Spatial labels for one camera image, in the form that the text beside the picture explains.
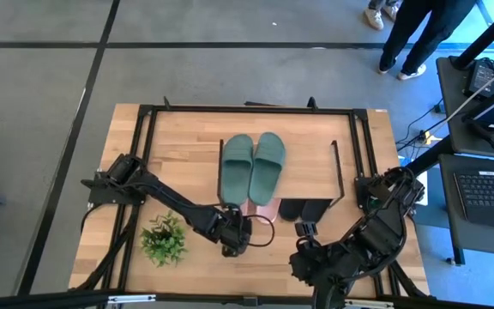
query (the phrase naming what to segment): pink slipper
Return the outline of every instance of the pink slipper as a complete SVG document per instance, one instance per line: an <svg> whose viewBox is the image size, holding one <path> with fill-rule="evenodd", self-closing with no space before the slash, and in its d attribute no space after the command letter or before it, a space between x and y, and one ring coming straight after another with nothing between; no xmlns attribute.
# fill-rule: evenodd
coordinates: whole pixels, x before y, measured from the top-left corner
<svg viewBox="0 0 494 309"><path fill-rule="evenodd" d="M241 206L239 206L239 208L241 209L241 215L251 215L254 212L255 205L253 205L253 202L248 198Z"/></svg>
<svg viewBox="0 0 494 309"><path fill-rule="evenodd" d="M280 209L281 199L272 198L270 203L265 206L256 206L256 214L268 218L271 222L275 221L278 216L278 210ZM257 217L257 220L263 224L269 224L268 220Z"/></svg>

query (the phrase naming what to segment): blue jeans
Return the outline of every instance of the blue jeans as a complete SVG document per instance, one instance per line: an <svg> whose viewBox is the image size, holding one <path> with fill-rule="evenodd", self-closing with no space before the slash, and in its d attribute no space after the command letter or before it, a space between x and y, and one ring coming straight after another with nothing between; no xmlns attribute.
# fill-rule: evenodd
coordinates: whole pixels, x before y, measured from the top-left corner
<svg viewBox="0 0 494 309"><path fill-rule="evenodd" d="M380 10L383 8L385 3L388 6L394 6L396 3L398 3L398 1L400 0L370 0L368 8Z"/></svg>

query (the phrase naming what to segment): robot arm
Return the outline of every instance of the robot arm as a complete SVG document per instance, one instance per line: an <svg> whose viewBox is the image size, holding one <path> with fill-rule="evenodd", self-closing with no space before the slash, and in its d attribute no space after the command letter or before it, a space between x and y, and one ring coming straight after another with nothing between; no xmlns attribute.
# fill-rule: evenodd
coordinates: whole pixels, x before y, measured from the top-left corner
<svg viewBox="0 0 494 309"><path fill-rule="evenodd" d="M397 167L359 187L365 216L342 239L321 245L313 223L298 223L297 252L289 258L292 275L314 287L313 307L343 307L358 279L372 276L388 265L401 272L400 282L410 294L421 293L401 271L395 259L405 245L404 216L422 197L424 187L406 168Z"/></svg>
<svg viewBox="0 0 494 309"><path fill-rule="evenodd" d="M119 155L107 172L97 172L94 180L82 180L82 183L91 189L91 195L98 190L101 195L112 195L117 199L144 201L149 195L159 200L184 217L194 232L214 243L220 241L225 257L242 254L249 244L249 218L242 217L235 209L221 211L213 205L192 203L162 183L133 155Z"/></svg>

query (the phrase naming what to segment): person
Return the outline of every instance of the person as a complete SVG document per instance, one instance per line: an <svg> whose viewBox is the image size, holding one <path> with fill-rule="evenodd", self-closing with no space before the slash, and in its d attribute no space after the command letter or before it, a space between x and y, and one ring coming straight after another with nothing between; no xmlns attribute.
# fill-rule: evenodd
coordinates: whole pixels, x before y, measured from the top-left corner
<svg viewBox="0 0 494 309"><path fill-rule="evenodd" d="M383 18L381 10L384 10L392 21L395 21L395 16L400 7L399 0L370 0L367 9L365 9L365 17L369 25L376 30L383 30Z"/></svg>
<svg viewBox="0 0 494 309"><path fill-rule="evenodd" d="M394 66L411 35L426 15L431 13L425 30L407 55L397 77L405 81L421 76L426 71L424 61L459 27L474 4L476 0L404 0L392 32L384 44L378 72L386 74Z"/></svg>

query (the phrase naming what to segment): laptop keyboard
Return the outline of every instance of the laptop keyboard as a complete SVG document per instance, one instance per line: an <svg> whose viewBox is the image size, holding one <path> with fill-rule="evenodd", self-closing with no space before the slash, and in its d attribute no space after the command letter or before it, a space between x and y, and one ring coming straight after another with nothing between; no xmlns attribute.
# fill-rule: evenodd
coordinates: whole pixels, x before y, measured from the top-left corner
<svg viewBox="0 0 494 309"><path fill-rule="evenodd" d="M473 223L494 227L494 175L489 174L494 173L455 173L455 181L466 218Z"/></svg>

